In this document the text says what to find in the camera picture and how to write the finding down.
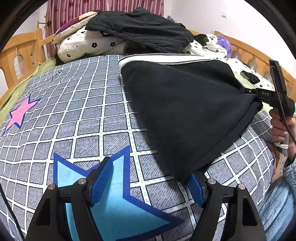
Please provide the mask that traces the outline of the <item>person's right hand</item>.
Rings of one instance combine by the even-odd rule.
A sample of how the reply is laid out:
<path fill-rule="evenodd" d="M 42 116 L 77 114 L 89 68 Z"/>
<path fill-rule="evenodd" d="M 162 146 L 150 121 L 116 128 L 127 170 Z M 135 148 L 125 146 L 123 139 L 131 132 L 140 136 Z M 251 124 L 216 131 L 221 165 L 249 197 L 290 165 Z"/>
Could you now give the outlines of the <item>person's right hand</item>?
<path fill-rule="evenodd" d="M 269 111 L 269 115 L 271 116 L 270 123 L 273 126 L 271 129 L 273 141 L 283 142 L 285 138 L 288 136 L 288 131 L 285 127 L 285 124 L 280 120 L 280 115 L 273 109 Z M 288 143 L 288 157 L 291 161 L 293 161 L 295 158 L 295 143 L 292 140 L 291 136 L 295 138 L 295 118 L 288 116 L 286 118 L 286 122 L 287 126 L 291 131 Z"/>

